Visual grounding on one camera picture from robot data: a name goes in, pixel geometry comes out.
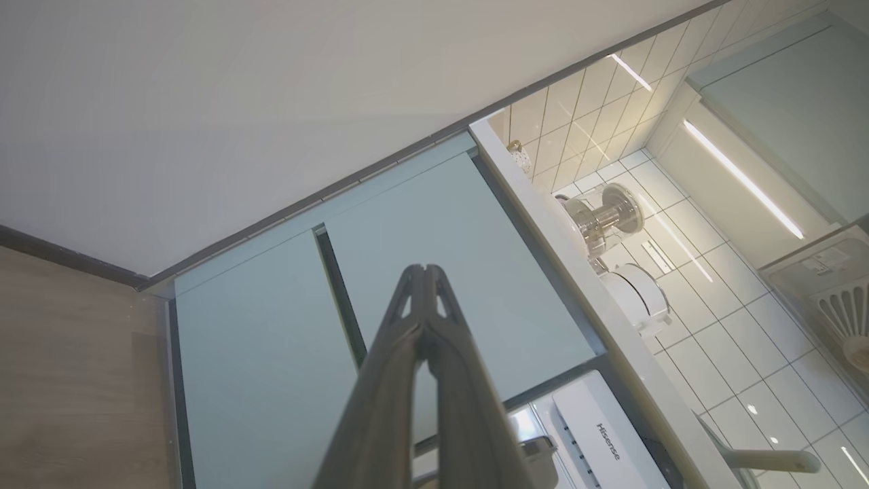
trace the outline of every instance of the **white container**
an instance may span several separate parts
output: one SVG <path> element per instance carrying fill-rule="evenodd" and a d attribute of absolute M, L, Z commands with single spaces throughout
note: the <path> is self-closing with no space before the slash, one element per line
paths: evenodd
<path fill-rule="evenodd" d="M 672 322 L 667 296 L 641 267 L 625 264 L 604 273 L 600 280 L 643 338 L 657 334 Z"/>

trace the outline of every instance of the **trim strip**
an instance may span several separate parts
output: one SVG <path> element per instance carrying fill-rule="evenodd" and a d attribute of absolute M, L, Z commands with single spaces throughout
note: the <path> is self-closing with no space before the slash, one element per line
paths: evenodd
<path fill-rule="evenodd" d="M 544 88 L 548 87 L 549 85 L 554 84 L 555 82 L 558 82 L 564 78 L 567 78 L 567 77 L 573 75 L 574 73 L 585 69 L 586 67 L 588 67 L 588 65 L 590 65 L 596 61 L 599 61 L 599 60 L 603 59 L 604 57 L 607 57 L 616 51 L 623 50 L 623 49 L 630 47 L 630 46 L 633 46 L 634 44 L 637 44 L 641 41 L 645 41 L 649 37 L 657 36 L 661 32 L 663 32 L 667 29 L 670 29 L 671 27 L 675 27 L 676 25 L 679 25 L 680 23 L 683 23 L 687 20 L 690 20 L 690 19 L 692 19 L 700 14 L 703 14 L 709 10 L 720 7 L 721 5 L 723 5 L 729 1 L 730 0 L 712 0 L 708 3 L 704 3 L 700 7 L 697 7 L 696 9 L 689 10 L 688 12 L 685 12 L 684 14 L 682 14 L 680 16 L 674 17 L 674 18 L 672 18 L 664 23 L 658 24 L 651 29 L 644 30 L 640 34 L 637 34 L 636 36 L 629 37 L 628 39 L 626 39 L 618 44 L 615 44 L 615 45 L 613 45 L 605 50 L 599 51 L 598 53 L 593 54 L 592 56 L 587 57 L 587 58 L 585 58 L 577 63 L 571 64 L 570 66 L 568 66 L 567 68 L 565 68 L 563 70 L 558 70 L 555 73 L 553 73 L 552 75 L 549 75 L 548 77 L 545 77 L 545 78 L 541 79 L 540 81 L 534 82 L 533 84 L 530 84 L 529 86 L 514 92 L 512 95 L 504 97 L 501 100 L 499 100 L 493 104 L 490 104 L 490 105 L 486 106 L 485 108 L 483 108 L 477 112 L 474 112 L 473 114 L 471 114 L 467 117 L 464 117 L 463 119 L 461 119 L 453 124 L 448 125 L 447 127 L 441 129 L 440 131 L 437 131 L 437 132 L 433 133 L 432 135 L 425 137 L 425 138 L 417 141 L 416 143 L 411 144 L 410 146 L 405 147 L 404 149 L 396 151 L 395 153 L 385 157 L 384 159 L 381 159 L 380 161 L 377 161 L 374 164 L 371 164 L 371 165 L 369 165 L 369 166 L 367 166 L 359 171 L 356 171 L 356 172 L 348 175 L 347 177 L 342 178 L 341 180 L 338 180 L 337 182 L 327 186 L 326 188 L 303 198 L 302 200 L 296 202 L 295 204 L 291 204 L 290 206 L 285 207 L 278 212 L 275 212 L 274 214 L 268 216 L 267 218 L 265 218 L 257 223 L 254 223 L 254 224 L 242 229 L 241 231 L 239 231 L 231 236 L 227 236 L 226 238 L 221 239 L 217 243 L 214 243 L 211 246 L 208 246 L 208 247 L 194 253 L 193 255 L 189 256 L 188 258 L 185 258 L 184 260 L 178 262 L 177 264 L 170 266 L 166 270 L 161 271 L 160 273 L 157 273 L 155 276 L 151 277 L 147 283 L 137 287 L 137 290 L 143 291 L 145 289 L 150 288 L 153 285 L 157 285 L 158 283 L 165 280 L 166 278 L 169 278 L 173 275 L 176 275 L 176 274 L 180 273 L 181 271 L 184 271 L 188 267 L 203 261 L 204 259 L 210 257 L 211 255 L 214 255 L 219 251 L 222 251 L 226 248 L 229 248 L 232 245 L 235 245 L 236 243 L 243 241 L 245 238 L 256 234 L 257 232 L 277 223 L 278 221 L 281 221 L 282 219 L 289 218 L 289 217 L 293 216 L 294 214 L 307 209 L 311 205 L 317 204 L 318 202 L 321 202 L 322 200 L 329 198 L 329 196 L 334 195 L 336 193 L 339 193 L 340 191 L 344 190 L 345 188 L 349 187 L 350 185 L 356 184 L 357 182 L 372 176 L 376 172 L 384 170 L 385 168 L 387 168 L 388 166 L 390 166 L 392 164 L 395 164 L 397 162 L 401 162 L 403 159 L 406 159 L 406 158 L 414 155 L 415 153 L 422 151 L 433 144 L 438 143 L 439 141 L 441 141 L 443 139 L 451 137 L 458 132 L 466 131 L 470 124 L 488 116 L 489 114 L 491 114 L 493 112 L 496 112 L 500 109 L 503 109 L 514 102 L 518 102 L 519 100 L 522 100 L 523 98 L 531 95 L 532 93 L 535 93 L 538 90 L 544 89 Z"/>
<path fill-rule="evenodd" d="M 99 278 L 139 289 L 149 282 L 148 277 L 112 265 L 88 255 L 49 243 L 44 239 L 0 225 L 0 246 L 25 255 L 41 258 L 73 270 L 83 271 Z"/>
<path fill-rule="evenodd" d="M 193 451 L 190 448 L 190 430 L 187 421 L 187 399 L 184 396 L 181 345 L 178 342 L 178 310 L 174 299 L 169 301 L 169 335 L 172 347 L 172 386 L 175 389 L 175 419 L 178 431 L 178 462 L 181 469 L 181 488 L 196 489 L 196 476 L 193 472 Z"/>
<path fill-rule="evenodd" d="M 318 229 L 316 235 L 317 247 L 320 248 L 320 256 L 323 260 L 323 266 L 326 268 L 329 287 L 331 287 L 332 295 L 335 297 L 338 316 L 341 317 L 341 324 L 344 326 L 345 334 L 347 334 L 347 341 L 358 371 L 362 368 L 362 362 L 368 355 L 368 348 L 365 347 L 365 339 L 362 337 L 362 331 L 356 321 L 356 313 L 353 312 L 353 304 L 350 303 L 350 295 L 347 293 L 347 286 L 344 285 L 344 277 L 341 275 L 341 268 L 338 267 L 338 259 L 335 257 L 335 250 L 332 248 L 332 240 L 328 237 L 326 226 Z"/>

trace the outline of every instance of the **cabinet door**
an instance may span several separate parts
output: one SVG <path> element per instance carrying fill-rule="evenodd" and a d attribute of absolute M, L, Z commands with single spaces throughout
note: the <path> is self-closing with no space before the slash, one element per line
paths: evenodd
<path fill-rule="evenodd" d="M 467 154 L 328 219 L 326 231 L 366 345 L 401 272 L 419 263 L 447 273 L 501 399 L 594 356 Z M 437 426 L 426 368 L 415 395 L 420 441 Z"/>
<path fill-rule="evenodd" d="M 308 231 L 177 298 L 196 485 L 309 487 L 356 379 Z"/>

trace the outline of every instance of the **hisense logo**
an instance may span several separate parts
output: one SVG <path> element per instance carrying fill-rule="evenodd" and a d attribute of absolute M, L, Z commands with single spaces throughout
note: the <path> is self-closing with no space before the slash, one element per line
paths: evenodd
<path fill-rule="evenodd" d="M 607 436 L 607 428 L 603 427 L 603 423 L 599 423 L 598 429 L 600 430 L 600 435 L 603 437 L 604 441 L 607 442 L 607 446 L 609 446 L 609 451 L 613 453 L 613 456 L 616 460 L 620 460 L 621 457 L 619 457 L 619 451 L 615 449 L 612 440 L 610 440 Z"/>

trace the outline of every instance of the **ceiling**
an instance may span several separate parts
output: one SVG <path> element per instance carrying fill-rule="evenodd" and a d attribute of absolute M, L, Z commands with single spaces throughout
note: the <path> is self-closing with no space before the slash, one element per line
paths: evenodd
<path fill-rule="evenodd" d="M 512 104 L 490 123 L 555 191 L 645 146 L 687 75 L 819 13 L 825 0 L 732 0 Z"/>
<path fill-rule="evenodd" d="M 703 3 L 4 1 L 0 224 L 154 275 Z"/>

